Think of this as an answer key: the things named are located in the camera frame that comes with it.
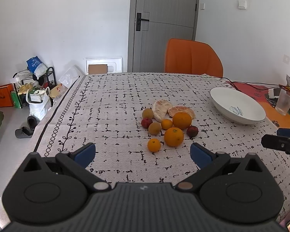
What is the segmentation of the red plum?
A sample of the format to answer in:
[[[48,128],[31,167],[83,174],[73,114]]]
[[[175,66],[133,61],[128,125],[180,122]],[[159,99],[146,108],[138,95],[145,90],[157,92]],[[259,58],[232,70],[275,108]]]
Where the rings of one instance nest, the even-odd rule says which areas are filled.
[[[151,118],[143,118],[142,121],[141,121],[141,125],[143,128],[145,129],[148,129],[149,126],[153,123],[152,119]]]
[[[187,128],[186,133],[190,138],[194,138],[198,135],[199,129],[196,126],[190,126]]]

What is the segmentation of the large orange front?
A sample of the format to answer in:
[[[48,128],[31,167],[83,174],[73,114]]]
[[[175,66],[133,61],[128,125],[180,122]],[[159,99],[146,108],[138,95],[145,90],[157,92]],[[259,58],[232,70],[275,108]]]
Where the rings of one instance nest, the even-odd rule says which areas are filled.
[[[169,147],[178,147],[184,140],[184,133],[177,127],[171,127],[164,133],[164,141]]]

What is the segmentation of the large orange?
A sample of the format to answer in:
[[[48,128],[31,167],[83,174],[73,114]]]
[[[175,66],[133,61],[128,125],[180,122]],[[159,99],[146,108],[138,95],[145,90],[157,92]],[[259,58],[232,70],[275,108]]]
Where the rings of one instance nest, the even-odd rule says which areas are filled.
[[[191,116],[186,112],[178,112],[172,117],[174,127],[179,129],[187,129],[192,124]]]
[[[171,127],[164,133],[164,141],[169,147],[178,147],[184,140],[184,133],[177,127]]]

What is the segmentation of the large orange back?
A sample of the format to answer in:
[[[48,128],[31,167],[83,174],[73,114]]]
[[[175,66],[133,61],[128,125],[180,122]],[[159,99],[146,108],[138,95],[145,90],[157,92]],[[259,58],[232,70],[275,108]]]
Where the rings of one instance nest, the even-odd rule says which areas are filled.
[[[192,124],[191,116],[186,112],[178,112],[172,117],[174,127],[179,129],[187,129]]]

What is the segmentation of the small tangerine front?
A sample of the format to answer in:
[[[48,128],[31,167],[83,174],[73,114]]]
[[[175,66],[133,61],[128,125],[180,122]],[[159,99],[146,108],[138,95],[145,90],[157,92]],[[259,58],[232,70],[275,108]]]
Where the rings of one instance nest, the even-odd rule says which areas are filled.
[[[161,143],[160,143],[160,141],[158,139],[152,138],[152,139],[150,139],[148,141],[147,147],[148,147],[148,150],[150,152],[155,153],[155,152],[160,151],[160,149],[161,149]]]

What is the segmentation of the small tangerine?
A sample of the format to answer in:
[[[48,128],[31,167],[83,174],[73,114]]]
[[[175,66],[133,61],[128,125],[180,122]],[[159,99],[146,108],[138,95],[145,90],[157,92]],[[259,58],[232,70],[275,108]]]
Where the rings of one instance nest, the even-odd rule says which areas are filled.
[[[152,138],[152,139],[150,139],[148,141],[147,147],[148,147],[148,150],[150,152],[155,153],[155,152],[160,151],[160,149],[161,149],[161,143],[160,143],[160,141],[158,139]]]
[[[171,119],[164,119],[161,122],[161,128],[163,130],[168,130],[169,128],[173,127],[173,122]]]

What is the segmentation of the peeled pomelo segment orange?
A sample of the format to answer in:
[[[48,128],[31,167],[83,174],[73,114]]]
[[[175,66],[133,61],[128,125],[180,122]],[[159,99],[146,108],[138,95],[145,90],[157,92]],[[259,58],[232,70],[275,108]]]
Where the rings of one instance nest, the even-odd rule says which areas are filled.
[[[179,112],[188,113],[192,119],[195,118],[195,112],[190,107],[172,106],[168,109],[168,114],[170,117],[173,117],[176,113],[179,113]]]

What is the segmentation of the brown kiwi front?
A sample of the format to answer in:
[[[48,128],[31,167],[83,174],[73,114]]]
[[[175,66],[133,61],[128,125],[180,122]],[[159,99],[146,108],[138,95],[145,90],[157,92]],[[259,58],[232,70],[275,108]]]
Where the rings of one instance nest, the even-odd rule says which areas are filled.
[[[153,122],[148,127],[148,132],[151,135],[158,135],[161,131],[161,124],[159,122]]]

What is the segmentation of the brown kiwi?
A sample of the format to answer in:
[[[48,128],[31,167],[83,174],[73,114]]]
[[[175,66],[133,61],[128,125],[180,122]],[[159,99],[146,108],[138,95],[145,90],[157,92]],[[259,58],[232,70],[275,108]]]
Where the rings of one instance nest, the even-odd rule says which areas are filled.
[[[153,122],[148,127],[148,132],[151,135],[158,135],[161,131],[161,124],[159,122]]]
[[[146,108],[144,109],[144,111],[142,112],[142,118],[148,118],[148,119],[152,119],[153,118],[153,111],[150,108]]]

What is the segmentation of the peeled pomelo segment pale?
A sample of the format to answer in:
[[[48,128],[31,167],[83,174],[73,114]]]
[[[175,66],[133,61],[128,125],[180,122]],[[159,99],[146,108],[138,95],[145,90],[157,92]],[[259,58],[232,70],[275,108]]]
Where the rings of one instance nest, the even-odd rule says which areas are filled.
[[[169,108],[171,108],[173,105],[167,101],[167,100],[158,100],[153,103],[152,105],[152,111],[153,111],[153,117],[157,122],[162,122],[162,120],[165,118]]]

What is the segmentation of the brown kiwi back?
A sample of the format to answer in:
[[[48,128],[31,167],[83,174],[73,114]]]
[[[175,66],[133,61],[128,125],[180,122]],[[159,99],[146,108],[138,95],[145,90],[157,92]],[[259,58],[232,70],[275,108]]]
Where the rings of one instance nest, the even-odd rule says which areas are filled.
[[[152,119],[153,118],[153,111],[150,108],[146,108],[144,109],[144,111],[142,112],[142,118],[148,118],[148,119]]]

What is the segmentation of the red orange table mat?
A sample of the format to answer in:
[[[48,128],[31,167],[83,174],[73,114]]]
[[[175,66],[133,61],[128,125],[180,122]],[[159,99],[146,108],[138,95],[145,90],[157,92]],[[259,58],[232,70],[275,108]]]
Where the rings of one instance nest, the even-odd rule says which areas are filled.
[[[232,86],[237,87],[242,93],[252,97],[256,100],[265,110],[267,118],[277,127],[277,128],[290,128],[290,115],[281,115],[275,110],[272,102],[267,100],[268,89],[262,85],[251,85],[233,82]]]

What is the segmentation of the orange paper bag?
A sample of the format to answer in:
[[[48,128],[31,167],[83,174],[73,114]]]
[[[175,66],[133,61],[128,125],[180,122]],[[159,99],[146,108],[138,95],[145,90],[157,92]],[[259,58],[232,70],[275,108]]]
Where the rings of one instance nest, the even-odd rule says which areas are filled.
[[[0,107],[13,107],[11,92],[13,91],[12,84],[0,85]]]

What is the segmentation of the orange chair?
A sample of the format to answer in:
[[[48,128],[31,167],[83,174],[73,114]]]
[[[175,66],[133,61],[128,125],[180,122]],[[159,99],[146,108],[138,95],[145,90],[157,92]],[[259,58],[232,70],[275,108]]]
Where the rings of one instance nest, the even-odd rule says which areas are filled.
[[[198,41],[172,38],[168,41],[164,71],[166,73],[207,74],[223,77],[223,65],[214,49]]]

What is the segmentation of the small wall switch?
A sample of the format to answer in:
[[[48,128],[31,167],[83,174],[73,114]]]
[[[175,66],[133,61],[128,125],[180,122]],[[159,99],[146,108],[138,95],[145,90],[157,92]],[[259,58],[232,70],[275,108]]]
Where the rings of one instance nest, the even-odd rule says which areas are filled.
[[[204,3],[200,3],[200,10],[204,10],[205,9],[205,4]]]

